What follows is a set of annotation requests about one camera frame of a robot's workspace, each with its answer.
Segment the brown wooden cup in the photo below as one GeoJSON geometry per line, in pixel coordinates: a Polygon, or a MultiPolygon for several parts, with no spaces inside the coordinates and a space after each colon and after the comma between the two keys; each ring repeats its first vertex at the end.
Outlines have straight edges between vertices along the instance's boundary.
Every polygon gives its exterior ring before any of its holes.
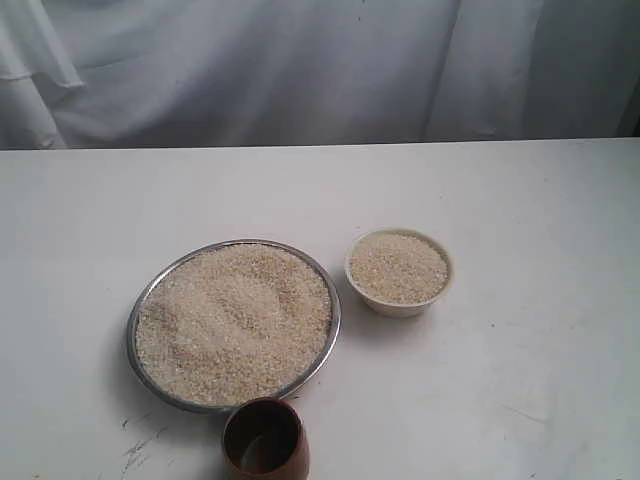
{"type": "Polygon", "coordinates": [[[308,435],[297,412],[277,398],[244,403],[227,420],[222,454],[230,479],[307,479],[308,435]]]}

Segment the cream bowl of rice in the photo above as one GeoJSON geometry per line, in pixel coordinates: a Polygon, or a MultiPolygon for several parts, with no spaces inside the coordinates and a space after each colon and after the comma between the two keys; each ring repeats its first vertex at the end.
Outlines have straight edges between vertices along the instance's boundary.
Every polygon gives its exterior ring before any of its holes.
{"type": "Polygon", "coordinates": [[[425,313],[451,286],[453,262],[435,239],[416,230],[383,228],[348,249],[349,285],[374,312],[393,318],[425,313]]]}

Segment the steel plate of rice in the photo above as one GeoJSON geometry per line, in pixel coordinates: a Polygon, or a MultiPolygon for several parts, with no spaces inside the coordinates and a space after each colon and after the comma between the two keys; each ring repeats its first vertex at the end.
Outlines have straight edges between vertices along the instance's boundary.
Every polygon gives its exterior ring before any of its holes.
{"type": "Polygon", "coordinates": [[[313,258],[241,239],[207,245],[158,273],[136,299],[125,342],[150,392],[209,414],[292,395],[326,362],[340,323],[334,282],[313,258]]]}

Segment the white backdrop curtain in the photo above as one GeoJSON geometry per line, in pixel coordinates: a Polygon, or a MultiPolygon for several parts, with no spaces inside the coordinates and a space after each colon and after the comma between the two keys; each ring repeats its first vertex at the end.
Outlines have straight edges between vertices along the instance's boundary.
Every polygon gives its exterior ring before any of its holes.
{"type": "Polygon", "coordinates": [[[635,1],[5,1],[5,149],[611,137],[635,1]]]}

